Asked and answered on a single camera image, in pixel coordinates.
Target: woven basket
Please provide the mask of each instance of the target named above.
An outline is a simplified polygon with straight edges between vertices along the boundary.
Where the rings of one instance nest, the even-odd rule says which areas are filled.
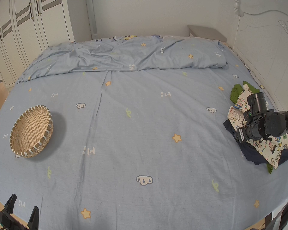
[[[13,125],[10,147],[19,156],[34,157],[45,148],[52,132],[50,110],[43,105],[31,107]]]

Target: cartoon print shirt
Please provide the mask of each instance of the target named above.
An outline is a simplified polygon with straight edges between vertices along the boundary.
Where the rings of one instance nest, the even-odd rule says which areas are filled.
[[[231,106],[228,112],[228,119],[231,122],[235,130],[242,127],[243,113],[250,109],[250,106],[247,102],[247,97],[253,94],[248,85],[243,85],[243,92],[239,95],[237,104]],[[255,149],[265,157],[265,159],[270,163],[274,168],[278,167],[278,163],[281,156],[281,151],[287,149],[288,139],[287,135],[284,134],[281,137],[270,137],[269,140],[254,141],[252,139],[248,140]]]

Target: nightstand top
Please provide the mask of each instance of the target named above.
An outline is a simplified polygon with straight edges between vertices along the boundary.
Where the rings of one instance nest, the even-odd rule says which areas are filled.
[[[213,40],[219,40],[219,41],[227,42],[227,38],[225,38],[216,29],[204,27],[204,26],[193,26],[193,25],[188,25],[188,28],[190,30],[190,33],[194,37],[201,37],[201,38],[207,38],[207,39],[213,39]]]

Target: bed headboard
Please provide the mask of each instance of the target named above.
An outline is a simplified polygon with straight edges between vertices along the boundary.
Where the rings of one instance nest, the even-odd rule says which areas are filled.
[[[278,110],[288,110],[288,0],[235,0],[227,43],[254,72]]]

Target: wardrobe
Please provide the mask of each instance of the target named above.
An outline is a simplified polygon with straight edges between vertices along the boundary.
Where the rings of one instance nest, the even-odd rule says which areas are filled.
[[[0,0],[0,80],[10,91],[48,46],[91,39],[85,0]]]

